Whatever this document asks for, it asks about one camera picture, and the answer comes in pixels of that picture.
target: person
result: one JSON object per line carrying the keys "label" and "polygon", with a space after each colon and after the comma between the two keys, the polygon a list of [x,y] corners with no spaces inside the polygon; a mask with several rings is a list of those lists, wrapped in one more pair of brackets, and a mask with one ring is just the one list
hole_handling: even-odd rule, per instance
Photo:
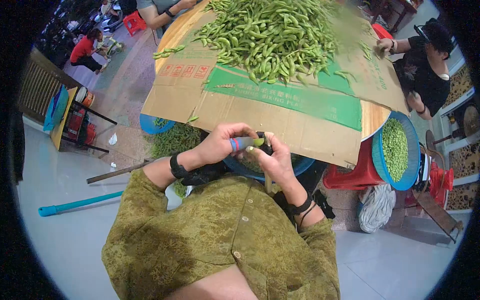
{"label": "person", "polygon": [[168,26],[196,3],[197,0],[137,0],[137,9],[147,26],[161,38]]}
{"label": "person", "polygon": [[96,51],[97,51],[98,54],[103,56],[103,58],[105,58],[105,60],[107,62],[111,62],[112,59],[110,57],[108,57],[108,55],[107,55],[108,47],[104,46],[104,44],[105,44],[105,40],[108,39],[108,38],[111,38],[112,36],[113,35],[103,36],[103,33],[100,31],[100,34],[98,35],[98,38],[96,39]]}
{"label": "person", "polygon": [[120,299],[340,299],[332,220],[274,134],[265,133],[271,156],[253,147],[240,155],[255,157],[282,188],[298,231],[263,185],[240,176],[197,186],[166,211],[165,188],[176,177],[221,161],[232,152],[229,138],[244,135],[258,137],[247,124],[219,124],[194,149],[132,172],[102,249]]}
{"label": "person", "polygon": [[430,42],[421,36],[377,41],[380,48],[390,53],[404,53],[394,62],[394,68],[411,110],[424,120],[432,117],[445,103],[450,93],[450,76],[445,60],[454,45],[448,30],[431,18],[422,28]]}
{"label": "person", "polygon": [[94,28],[75,45],[70,55],[72,66],[85,66],[95,72],[95,74],[102,72],[107,67],[108,62],[101,65],[92,57],[92,54],[98,51],[97,48],[93,47],[93,43],[101,35],[102,32]]}
{"label": "person", "polygon": [[118,12],[116,12],[112,8],[112,3],[110,0],[102,0],[102,6],[100,7],[100,11],[102,12],[102,15],[106,15],[107,13],[111,13],[114,16],[119,16]]}

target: cardboard sheet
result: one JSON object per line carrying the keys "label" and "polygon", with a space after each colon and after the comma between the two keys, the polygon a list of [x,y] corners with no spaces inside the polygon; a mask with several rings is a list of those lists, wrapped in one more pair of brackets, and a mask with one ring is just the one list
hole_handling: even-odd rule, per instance
{"label": "cardboard sheet", "polygon": [[[294,153],[351,168],[360,149],[359,98],[408,113],[392,64],[374,55],[374,62],[367,61],[360,49],[349,53],[351,61],[337,57],[329,67],[331,76],[321,72],[318,79],[306,77],[309,88],[298,81],[256,86],[244,71],[216,64],[216,51],[190,42],[193,31],[214,17],[204,14],[180,42],[186,48],[167,59],[143,114],[179,122],[198,116],[192,125],[206,130],[220,122],[245,122],[257,131],[274,132]],[[367,36],[363,41],[375,44]],[[335,70],[352,71],[359,82],[352,80],[349,87],[333,75]],[[203,85],[207,78],[211,83]]]}

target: teal broom handle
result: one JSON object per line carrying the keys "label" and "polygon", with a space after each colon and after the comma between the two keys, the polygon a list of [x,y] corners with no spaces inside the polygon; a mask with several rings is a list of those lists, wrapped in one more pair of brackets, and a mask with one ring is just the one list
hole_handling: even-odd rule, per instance
{"label": "teal broom handle", "polygon": [[103,200],[119,197],[121,196],[122,193],[123,191],[102,195],[98,197],[93,197],[85,200],[75,201],[71,203],[61,204],[61,205],[44,206],[38,209],[38,213],[40,214],[40,216],[53,216],[64,210],[69,210],[72,208],[77,208],[80,206],[85,206],[85,205],[93,204]]}

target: blue plastic bowl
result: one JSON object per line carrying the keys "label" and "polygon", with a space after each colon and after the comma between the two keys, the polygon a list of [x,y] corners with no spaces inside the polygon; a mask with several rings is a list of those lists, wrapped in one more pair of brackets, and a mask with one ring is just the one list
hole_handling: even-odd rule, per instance
{"label": "blue plastic bowl", "polygon": [[[297,163],[293,166],[293,172],[295,176],[300,175],[301,173],[305,172],[310,166],[313,164],[315,159],[309,157],[302,157]],[[230,155],[227,156],[223,162],[227,165],[227,167],[235,174],[240,176],[255,178],[260,181],[265,181],[265,175],[263,173],[255,172],[247,168],[246,166],[242,165],[237,159],[231,157]]]}
{"label": "blue plastic bowl", "polygon": [[159,127],[153,123],[155,119],[156,117],[140,114],[140,127],[142,130],[148,134],[164,133],[172,129],[173,125],[175,125],[175,121],[169,120],[164,126]]}
{"label": "blue plastic bowl", "polygon": [[402,178],[398,182],[393,182],[392,177],[388,173],[387,166],[385,164],[384,151],[382,147],[382,132],[383,128],[380,128],[373,135],[372,141],[372,160],[375,169],[377,170],[380,178],[386,183],[389,183],[394,189],[399,191],[406,191],[412,187],[417,180],[417,176],[420,169],[420,146],[417,132],[413,127],[410,119],[401,112],[392,111],[390,118],[397,119],[405,130],[407,136],[408,147],[408,164],[407,169],[402,175]]}

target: round wooden table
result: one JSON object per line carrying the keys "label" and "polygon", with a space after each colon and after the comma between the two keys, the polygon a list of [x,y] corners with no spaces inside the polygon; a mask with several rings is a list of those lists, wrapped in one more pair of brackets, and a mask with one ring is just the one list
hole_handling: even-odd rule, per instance
{"label": "round wooden table", "polygon": [[[178,17],[163,34],[160,44],[158,45],[158,51],[161,51],[163,48],[175,48],[183,39],[184,35],[187,34],[200,19],[203,14],[202,10],[207,4],[208,1],[202,1]],[[155,73],[160,71],[165,61],[165,59],[157,59],[155,61]],[[377,132],[387,121],[388,116],[390,116],[390,110],[368,101],[360,100],[360,103],[362,111],[361,140],[364,141]]]}

